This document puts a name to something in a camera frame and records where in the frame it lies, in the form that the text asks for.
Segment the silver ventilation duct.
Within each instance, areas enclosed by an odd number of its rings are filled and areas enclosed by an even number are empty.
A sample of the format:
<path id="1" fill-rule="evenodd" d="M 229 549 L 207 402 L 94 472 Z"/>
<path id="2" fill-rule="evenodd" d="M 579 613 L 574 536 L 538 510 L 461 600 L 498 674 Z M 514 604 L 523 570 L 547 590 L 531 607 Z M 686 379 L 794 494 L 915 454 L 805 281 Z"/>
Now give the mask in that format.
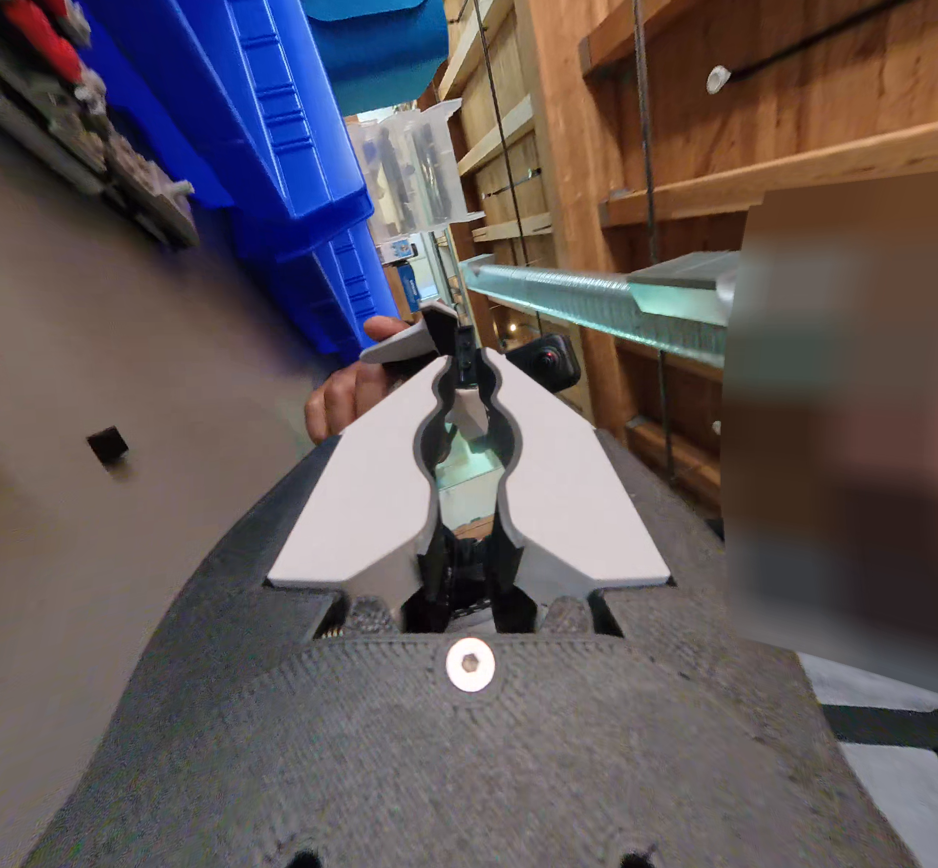
<path id="1" fill-rule="evenodd" d="M 485 254 L 460 269 L 467 289 L 498 302 L 722 370 L 740 257 L 695 252 L 622 275 L 505 266 Z"/>

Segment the clear plastic organizer box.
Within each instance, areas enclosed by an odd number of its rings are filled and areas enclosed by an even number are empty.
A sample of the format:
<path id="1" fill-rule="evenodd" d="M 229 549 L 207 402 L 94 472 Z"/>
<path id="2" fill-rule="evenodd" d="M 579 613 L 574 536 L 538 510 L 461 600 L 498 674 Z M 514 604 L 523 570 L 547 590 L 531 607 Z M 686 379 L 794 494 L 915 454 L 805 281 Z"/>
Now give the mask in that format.
<path id="1" fill-rule="evenodd" d="M 373 204 L 369 233 L 377 249 L 482 220 L 469 210 L 448 122 L 461 99 L 427 110 L 396 112 L 381 121 L 347 123 Z"/>

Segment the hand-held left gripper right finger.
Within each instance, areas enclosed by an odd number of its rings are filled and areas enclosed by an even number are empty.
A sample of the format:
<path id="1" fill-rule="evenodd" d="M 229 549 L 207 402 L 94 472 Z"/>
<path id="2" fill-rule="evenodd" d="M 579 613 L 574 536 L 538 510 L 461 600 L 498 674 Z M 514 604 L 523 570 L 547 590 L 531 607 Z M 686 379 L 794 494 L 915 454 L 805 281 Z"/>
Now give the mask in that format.
<path id="1" fill-rule="evenodd" d="M 490 349 L 479 394 L 503 464 L 499 583 L 536 604 L 666 584 L 671 571 L 592 424 Z"/>

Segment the teal felt bag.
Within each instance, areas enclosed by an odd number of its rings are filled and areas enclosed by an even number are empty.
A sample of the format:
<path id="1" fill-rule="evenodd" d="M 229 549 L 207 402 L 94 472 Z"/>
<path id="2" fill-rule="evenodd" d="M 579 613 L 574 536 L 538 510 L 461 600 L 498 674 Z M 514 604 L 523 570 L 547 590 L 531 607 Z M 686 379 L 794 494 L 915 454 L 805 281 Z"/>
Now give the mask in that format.
<path id="1" fill-rule="evenodd" d="M 399 106 L 448 59 L 444 0 L 299 0 L 344 117 Z"/>

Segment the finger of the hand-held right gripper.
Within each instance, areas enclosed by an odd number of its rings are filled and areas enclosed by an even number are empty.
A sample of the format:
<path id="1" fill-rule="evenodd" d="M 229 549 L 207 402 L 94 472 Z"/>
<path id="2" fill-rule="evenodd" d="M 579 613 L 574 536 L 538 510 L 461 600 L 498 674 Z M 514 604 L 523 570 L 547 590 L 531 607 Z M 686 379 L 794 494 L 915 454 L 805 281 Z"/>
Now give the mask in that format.
<path id="1" fill-rule="evenodd" d="M 403 363 L 424 357 L 452 356 L 459 315 L 436 301 L 422 308 L 419 320 L 400 332 L 364 349 L 359 360 L 370 364 Z"/>
<path id="2" fill-rule="evenodd" d="M 478 392 L 477 360 L 474 328 L 458 326 L 452 362 L 455 393 L 448 418 L 468 443 L 484 443 L 489 428 L 488 411 Z"/>

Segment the grey desk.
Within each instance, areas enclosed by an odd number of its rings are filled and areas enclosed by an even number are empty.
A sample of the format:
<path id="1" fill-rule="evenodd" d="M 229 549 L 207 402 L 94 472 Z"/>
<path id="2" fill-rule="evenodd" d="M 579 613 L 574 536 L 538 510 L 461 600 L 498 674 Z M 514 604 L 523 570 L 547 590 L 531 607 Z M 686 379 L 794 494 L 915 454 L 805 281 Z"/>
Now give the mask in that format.
<path id="1" fill-rule="evenodd" d="M 164 251 L 2 136 L 1 854 L 94 754 L 172 599 L 310 450 L 317 356 L 233 260 L 220 212 Z M 125 459 L 86 438 L 116 426 Z"/>

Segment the small black brick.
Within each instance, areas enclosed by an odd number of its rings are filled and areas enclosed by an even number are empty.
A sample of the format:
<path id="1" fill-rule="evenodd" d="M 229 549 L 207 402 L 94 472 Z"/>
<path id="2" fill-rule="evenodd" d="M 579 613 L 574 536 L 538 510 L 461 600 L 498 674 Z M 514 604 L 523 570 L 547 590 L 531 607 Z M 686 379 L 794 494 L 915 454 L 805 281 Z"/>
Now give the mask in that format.
<path id="1" fill-rule="evenodd" d="M 108 426 L 89 435 L 86 443 L 104 467 L 113 467 L 128 454 L 128 444 L 116 426 Z"/>

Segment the person's right hand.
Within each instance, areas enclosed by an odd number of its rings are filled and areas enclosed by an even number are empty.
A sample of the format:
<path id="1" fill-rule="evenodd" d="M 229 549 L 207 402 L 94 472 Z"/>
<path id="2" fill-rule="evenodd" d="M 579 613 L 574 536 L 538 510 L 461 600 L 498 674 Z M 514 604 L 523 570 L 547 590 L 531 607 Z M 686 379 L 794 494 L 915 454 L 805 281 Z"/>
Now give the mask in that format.
<path id="1" fill-rule="evenodd" d="M 304 405 L 304 423 L 314 445 L 339 435 L 384 400 L 402 382 L 384 366 L 357 360 L 334 371 L 312 391 Z"/>

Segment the blue plastic storage bin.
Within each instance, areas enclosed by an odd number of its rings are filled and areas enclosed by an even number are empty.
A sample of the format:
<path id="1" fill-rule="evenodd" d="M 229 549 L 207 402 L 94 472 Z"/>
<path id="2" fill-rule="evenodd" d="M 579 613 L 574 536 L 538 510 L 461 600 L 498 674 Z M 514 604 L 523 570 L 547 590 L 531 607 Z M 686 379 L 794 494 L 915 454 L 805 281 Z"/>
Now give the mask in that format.
<path id="1" fill-rule="evenodd" d="M 278 257 L 269 269 L 268 285 L 317 351 L 344 365 L 372 345 L 366 320 L 400 315 L 365 220 L 331 241 Z"/>
<path id="2" fill-rule="evenodd" d="M 299 0 L 76 0 L 81 51 L 206 207 L 318 245 L 372 214 Z"/>

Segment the partly built brick model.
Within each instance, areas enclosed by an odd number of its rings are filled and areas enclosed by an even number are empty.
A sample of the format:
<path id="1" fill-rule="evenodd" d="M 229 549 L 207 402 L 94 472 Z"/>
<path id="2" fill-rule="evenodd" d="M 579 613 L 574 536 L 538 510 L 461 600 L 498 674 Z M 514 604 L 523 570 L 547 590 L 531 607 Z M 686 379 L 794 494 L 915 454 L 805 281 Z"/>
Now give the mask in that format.
<path id="1" fill-rule="evenodd" d="M 1 125 L 84 194 L 171 250 L 199 244 L 194 188 L 115 128 L 107 87 L 81 55 L 91 27 L 76 0 L 1 0 Z"/>

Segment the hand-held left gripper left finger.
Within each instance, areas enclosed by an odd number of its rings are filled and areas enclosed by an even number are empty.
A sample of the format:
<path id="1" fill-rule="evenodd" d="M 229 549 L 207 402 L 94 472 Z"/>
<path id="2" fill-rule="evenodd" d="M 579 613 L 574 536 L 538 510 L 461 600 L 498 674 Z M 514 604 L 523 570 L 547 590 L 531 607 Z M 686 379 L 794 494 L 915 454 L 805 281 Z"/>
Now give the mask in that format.
<path id="1" fill-rule="evenodd" d="M 439 502 L 420 441 L 447 414 L 439 385 L 450 364 L 433 360 L 343 431 L 267 573 L 271 587 L 376 597 L 394 615 L 421 588 Z"/>

